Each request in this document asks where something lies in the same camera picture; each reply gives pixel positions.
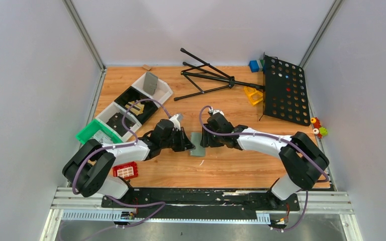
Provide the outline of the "silver cards in green bin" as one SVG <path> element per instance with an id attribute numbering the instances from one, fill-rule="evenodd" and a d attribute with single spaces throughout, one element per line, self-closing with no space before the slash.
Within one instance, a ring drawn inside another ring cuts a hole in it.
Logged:
<path id="1" fill-rule="evenodd" d="M 93 136 L 92 139 L 97 140 L 101 144 L 113 144 L 112 139 L 103 131 L 99 130 L 97 131 Z"/>

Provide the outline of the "green plastic bin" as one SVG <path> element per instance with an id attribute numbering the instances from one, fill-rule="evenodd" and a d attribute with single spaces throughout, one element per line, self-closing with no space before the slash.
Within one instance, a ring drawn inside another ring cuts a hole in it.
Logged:
<path id="1" fill-rule="evenodd" d="M 106 133 L 112 139 L 113 144 L 123 142 L 121 137 L 113 129 L 97 119 L 93 119 L 86 127 L 77 133 L 75 137 L 82 144 L 85 144 L 88 140 L 92 140 L 92 136 L 99 130 Z"/>

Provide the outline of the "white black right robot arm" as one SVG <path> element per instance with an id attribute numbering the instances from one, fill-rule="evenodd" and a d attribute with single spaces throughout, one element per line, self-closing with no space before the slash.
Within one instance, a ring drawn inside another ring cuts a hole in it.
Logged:
<path id="1" fill-rule="evenodd" d="M 281 160 L 286 174 L 269 190 L 273 199 L 286 200 L 300 190 L 310 190 L 316 183 L 329 180 L 329 159 L 303 132 L 281 136 L 259 132 L 244 125 L 233 126 L 220 111 L 213 111 L 203 130 L 223 146 L 255 151 Z"/>

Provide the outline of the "black folding tripod stand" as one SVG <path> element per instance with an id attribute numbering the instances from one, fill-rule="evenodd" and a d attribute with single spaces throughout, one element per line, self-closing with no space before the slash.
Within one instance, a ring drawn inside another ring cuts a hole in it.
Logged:
<path id="1" fill-rule="evenodd" d="M 193 53 L 187 51 L 185 48 L 180 48 L 180 52 L 190 56 L 191 58 L 197 60 L 200 63 L 200 65 L 193 65 L 183 61 L 182 64 L 183 66 L 186 66 L 187 69 L 184 69 L 180 72 L 181 76 L 183 76 L 188 82 L 190 82 L 198 90 L 198 92 L 175 97 L 173 99 L 174 101 L 180 101 L 183 99 L 216 92 L 219 90 L 232 89 L 236 85 L 255 88 L 256 90 L 260 90 L 263 92 L 266 91 L 266 87 L 264 85 L 238 81 L 235 79 L 234 76 L 230 76 L 229 74 L 223 72 L 217 67 L 211 65 L 209 62 L 206 62 L 198 56 L 194 55 Z M 203 89 L 195 82 L 196 79 L 215 81 L 218 83 L 223 83 L 224 85 L 211 89 Z"/>

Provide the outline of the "white plastic bin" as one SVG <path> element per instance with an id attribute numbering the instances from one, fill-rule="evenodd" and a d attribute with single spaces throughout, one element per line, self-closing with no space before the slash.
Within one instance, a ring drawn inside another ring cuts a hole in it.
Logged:
<path id="1" fill-rule="evenodd" d="M 125 113 L 126 109 L 117 103 L 112 102 L 95 118 L 109 129 L 112 134 L 115 134 L 121 142 L 126 142 L 131 138 L 132 133 L 127 131 L 123 126 L 122 119 Z M 134 133 L 142 126 L 131 113 L 126 114 L 124 124 Z"/>
<path id="2" fill-rule="evenodd" d="M 164 104 L 173 95 L 173 91 L 169 87 L 169 85 L 160 78 L 158 78 L 157 89 L 154 95 L 147 94 L 143 90 L 144 77 L 145 73 L 140 78 L 138 78 L 131 86 L 146 97 L 157 100 L 159 103 Z"/>

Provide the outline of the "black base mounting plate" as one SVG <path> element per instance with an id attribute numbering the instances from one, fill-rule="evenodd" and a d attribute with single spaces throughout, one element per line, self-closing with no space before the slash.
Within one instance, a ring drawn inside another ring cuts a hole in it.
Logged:
<path id="1" fill-rule="evenodd" d="M 298 211 L 298 197 L 287 200 L 271 198 L 266 189 L 216 188 L 135 188 L 120 199 L 127 204 L 139 205 L 138 218 L 157 210 L 152 203 L 165 202 L 155 218 L 175 219 L 256 219 L 257 211 Z"/>

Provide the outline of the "black item in white bin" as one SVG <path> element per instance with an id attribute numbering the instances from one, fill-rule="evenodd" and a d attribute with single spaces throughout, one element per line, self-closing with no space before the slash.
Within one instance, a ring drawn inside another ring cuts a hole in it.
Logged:
<path id="1" fill-rule="evenodd" d="M 124 121 L 122 121 L 123 116 L 124 115 L 122 113 L 115 113 L 106 122 L 106 124 L 111 127 L 116 133 L 118 133 L 121 137 L 123 137 L 128 132 L 124 126 L 130 129 L 135 124 L 128 117 L 125 117 Z"/>

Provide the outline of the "yellow plastic toy frame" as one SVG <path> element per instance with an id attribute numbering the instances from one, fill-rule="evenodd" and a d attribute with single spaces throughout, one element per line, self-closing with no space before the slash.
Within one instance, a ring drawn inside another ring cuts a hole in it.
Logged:
<path id="1" fill-rule="evenodd" d="M 243 87 L 243 90 L 248 98 L 249 103 L 252 106 L 255 106 L 261 102 L 263 102 L 263 93 L 252 87 Z"/>

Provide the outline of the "red white toy block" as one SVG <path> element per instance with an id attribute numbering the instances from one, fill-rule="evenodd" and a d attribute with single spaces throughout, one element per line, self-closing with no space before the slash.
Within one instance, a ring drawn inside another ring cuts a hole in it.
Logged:
<path id="1" fill-rule="evenodd" d="M 120 177 L 125 180 L 138 177 L 138 166 L 136 162 L 129 162 L 121 165 L 116 165 L 112 168 L 113 176 Z"/>

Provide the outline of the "red yellow green toy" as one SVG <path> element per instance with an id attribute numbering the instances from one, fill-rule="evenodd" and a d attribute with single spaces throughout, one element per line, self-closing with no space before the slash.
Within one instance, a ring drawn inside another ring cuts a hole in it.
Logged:
<path id="1" fill-rule="evenodd" d="M 328 135 L 328 130 L 322 126 L 320 120 L 317 117 L 310 119 L 313 126 L 313 133 L 319 138 L 323 138 Z"/>

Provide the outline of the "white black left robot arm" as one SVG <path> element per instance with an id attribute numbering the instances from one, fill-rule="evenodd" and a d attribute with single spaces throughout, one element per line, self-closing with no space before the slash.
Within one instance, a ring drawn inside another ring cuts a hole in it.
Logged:
<path id="1" fill-rule="evenodd" d="M 83 197 L 99 193 L 121 199 L 131 187 L 122 178 L 109 175 L 114 166 L 153 159 L 163 149 L 183 152 L 194 148 L 177 121 L 162 119 L 136 142 L 101 144 L 95 139 L 87 141 L 66 163 L 62 174 L 72 183 L 74 192 Z"/>

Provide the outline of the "grey card holder in bin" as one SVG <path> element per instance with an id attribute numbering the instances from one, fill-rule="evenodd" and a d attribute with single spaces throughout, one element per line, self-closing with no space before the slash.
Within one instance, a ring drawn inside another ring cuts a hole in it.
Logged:
<path id="1" fill-rule="evenodd" d="M 144 77 L 143 90 L 149 95 L 154 95 L 157 89 L 157 83 L 158 77 L 155 74 L 147 71 Z"/>

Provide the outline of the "small wooden block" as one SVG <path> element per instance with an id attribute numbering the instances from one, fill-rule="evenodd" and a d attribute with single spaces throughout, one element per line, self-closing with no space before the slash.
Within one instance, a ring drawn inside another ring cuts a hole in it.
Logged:
<path id="1" fill-rule="evenodd" d="M 150 71 L 150 70 L 152 69 L 151 66 L 146 65 L 146 64 L 144 64 L 144 65 L 142 66 L 142 68 L 144 68 L 146 71 Z"/>

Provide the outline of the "gold cards in black bin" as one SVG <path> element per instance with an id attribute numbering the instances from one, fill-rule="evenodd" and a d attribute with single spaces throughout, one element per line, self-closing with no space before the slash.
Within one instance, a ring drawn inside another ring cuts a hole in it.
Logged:
<path id="1" fill-rule="evenodd" d="M 137 103 L 135 104 L 135 101 L 130 101 L 127 104 L 125 104 L 125 108 L 128 109 L 130 108 L 130 112 L 133 113 L 134 115 L 140 115 L 143 114 L 145 105 L 142 103 Z"/>

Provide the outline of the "black perforated music stand tray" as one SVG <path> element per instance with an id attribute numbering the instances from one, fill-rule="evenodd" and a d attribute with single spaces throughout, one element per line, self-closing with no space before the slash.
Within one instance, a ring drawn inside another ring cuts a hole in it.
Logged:
<path id="1" fill-rule="evenodd" d="M 308 127 L 311 117 L 304 69 L 266 54 L 263 61 L 263 115 Z"/>

